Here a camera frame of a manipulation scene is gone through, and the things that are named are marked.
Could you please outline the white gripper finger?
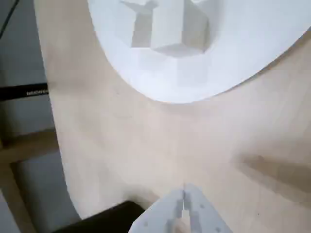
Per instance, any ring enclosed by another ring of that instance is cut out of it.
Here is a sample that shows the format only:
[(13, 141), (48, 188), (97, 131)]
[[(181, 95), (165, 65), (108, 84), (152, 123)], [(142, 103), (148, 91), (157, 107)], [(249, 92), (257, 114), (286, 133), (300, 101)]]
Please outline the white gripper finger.
[(184, 209), (189, 212), (193, 233), (231, 233), (204, 193), (193, 184), (184, 186)]
[(174, 233), (183, 212), (183, 189), (157, 200), (132, 224), (131, 233)]

